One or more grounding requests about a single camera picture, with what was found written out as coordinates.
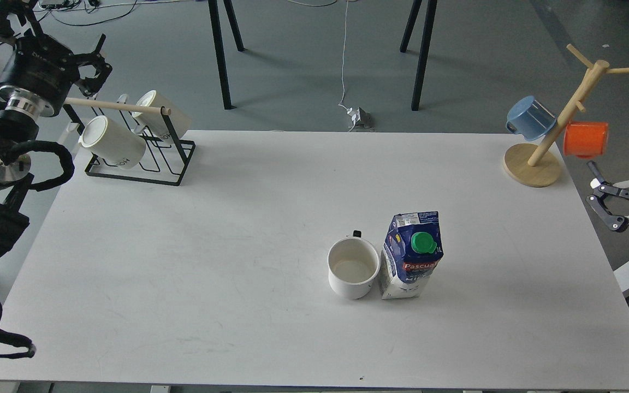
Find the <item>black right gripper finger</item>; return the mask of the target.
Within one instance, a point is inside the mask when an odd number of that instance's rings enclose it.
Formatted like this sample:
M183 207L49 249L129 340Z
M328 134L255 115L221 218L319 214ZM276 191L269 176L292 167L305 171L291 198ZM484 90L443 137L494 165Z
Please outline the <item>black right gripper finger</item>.
M598 169L596 162L589 160L588 169L592 172L594 179L590 182L592 187L592 193L588 197L589 201L597 201L604 203L607 197L616 197L625 200L629 200L629 190L619 186L615 186L611 182L608 182Z
M612 214L605 204L605 201L609 198L629 201L629 194L591 194L587 196L586 202L596 216L606 224L609 230L621 233L629 226L629 216L617 216Z

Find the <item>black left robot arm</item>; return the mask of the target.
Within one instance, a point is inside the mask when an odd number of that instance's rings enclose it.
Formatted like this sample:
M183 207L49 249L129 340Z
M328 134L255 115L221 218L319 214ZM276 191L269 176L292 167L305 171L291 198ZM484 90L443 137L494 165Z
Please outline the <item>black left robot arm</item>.
M77 86L97 94L112 72L102 55L102 35L92 52L75 54L44 33L35 1L0 1L0 43L12 55L0 75L0 258L29 224L20 207L30 190L41 192L72 179L72 154L37 138L40 117L55 117Z

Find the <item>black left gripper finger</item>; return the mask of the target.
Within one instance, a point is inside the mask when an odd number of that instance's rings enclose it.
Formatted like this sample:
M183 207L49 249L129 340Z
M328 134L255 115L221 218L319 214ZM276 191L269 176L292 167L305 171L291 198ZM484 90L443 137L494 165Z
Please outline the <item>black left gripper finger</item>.
M75 85L84 97L96 95L102 89L113 70L112 65L108 64L104 59L96 59L95 61L78 65L80 70L88 69L89 67L94 69L94 75L80 76L77 82L75 82Z
M94 49L88 53L80 53L72 56L72 65L75 67L95 67L95 69L105 69L106 61L102 54L102 48L106 40L106 35L98 37L97 44Z

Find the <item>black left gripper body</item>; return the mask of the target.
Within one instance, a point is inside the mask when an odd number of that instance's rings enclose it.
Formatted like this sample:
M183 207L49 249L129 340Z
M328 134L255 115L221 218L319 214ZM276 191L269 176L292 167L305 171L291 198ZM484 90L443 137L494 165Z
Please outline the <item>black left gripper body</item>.
M43 101L43 117L59 115L63 102L80 79L80 72L62 58L72 50L55 38L25 34L15 40L14 50L0 75L0 97L18 91L37 95Z

